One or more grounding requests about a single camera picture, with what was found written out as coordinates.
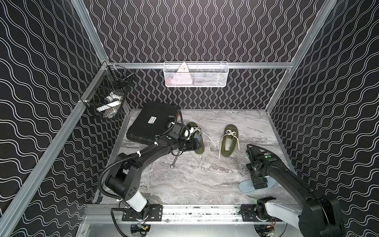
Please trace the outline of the olive green shoe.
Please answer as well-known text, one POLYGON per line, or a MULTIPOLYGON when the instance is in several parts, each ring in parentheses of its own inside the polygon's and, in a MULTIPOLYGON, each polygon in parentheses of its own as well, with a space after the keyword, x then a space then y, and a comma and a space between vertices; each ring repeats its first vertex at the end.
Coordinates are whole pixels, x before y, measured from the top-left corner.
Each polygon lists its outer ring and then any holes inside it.
POLYGON ((228 124, 221 138, 218 159, 230 157, 236 148, 240 150, 239 131, 235 125, 228 124))
POLYGON ((202 155, 205 150, 203 138, 202 138, 202 129, 195 122, 189 122, 188 127, 190 129, 191 135, 194 138, 194 143, 196 149, 194 152, 198 155, 202 155))

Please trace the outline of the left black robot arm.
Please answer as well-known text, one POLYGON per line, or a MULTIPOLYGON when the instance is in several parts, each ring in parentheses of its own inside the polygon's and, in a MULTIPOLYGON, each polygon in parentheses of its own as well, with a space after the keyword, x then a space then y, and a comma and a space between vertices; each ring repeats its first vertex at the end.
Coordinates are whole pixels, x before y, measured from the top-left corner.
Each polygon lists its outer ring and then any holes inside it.
POLYGON ((195 128, 190 124, 175 123, 154 142, 136 153, 119 154, 99 175, 98 190, 107 197, 121 200, 136 212, 143 212, 147 199, 139 191, 142 172, 157 159, 177 150, 179 154, 194 151, 200 142, 194 137, 195 128))

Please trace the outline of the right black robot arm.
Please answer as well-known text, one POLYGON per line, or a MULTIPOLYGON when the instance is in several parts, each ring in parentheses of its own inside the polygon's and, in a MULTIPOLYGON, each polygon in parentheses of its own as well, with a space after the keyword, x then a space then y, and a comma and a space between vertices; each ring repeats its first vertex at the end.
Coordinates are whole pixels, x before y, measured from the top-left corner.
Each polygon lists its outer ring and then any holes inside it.
POLYGON ((253 190, 269 187, 269 180, 279 183, 298 203, 284 204, 273 197, 257 201, 259 219, 278 218, 297 228, 304 237, 342 237, 345 235, 341 204, 336 198, 320 194, 290 171, 273 152, 247 144, 253 190))

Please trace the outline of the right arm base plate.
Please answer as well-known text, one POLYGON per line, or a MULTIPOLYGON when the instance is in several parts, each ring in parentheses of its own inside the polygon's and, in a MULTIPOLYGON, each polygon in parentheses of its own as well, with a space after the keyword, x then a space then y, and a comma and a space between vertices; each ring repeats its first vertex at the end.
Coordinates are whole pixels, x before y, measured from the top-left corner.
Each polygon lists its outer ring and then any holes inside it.
POLYGON ((268 214, 256 204, 243 204, 238 212, 242 216, 243 222, 283 222, 281 219, 268 216, 268 214))

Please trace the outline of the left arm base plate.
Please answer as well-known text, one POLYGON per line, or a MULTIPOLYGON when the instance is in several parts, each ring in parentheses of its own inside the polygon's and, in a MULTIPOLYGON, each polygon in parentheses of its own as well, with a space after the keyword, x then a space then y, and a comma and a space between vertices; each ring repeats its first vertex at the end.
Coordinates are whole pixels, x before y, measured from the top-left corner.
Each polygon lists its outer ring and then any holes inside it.
POLYGON ((148 204, 141 212, 137 212, 133 208, 127 208, 123 211, 122 221, 126 222, 141 222, 141 221, 153 221, 160 222, 162 220, 163 205, 160 204, 148 204))

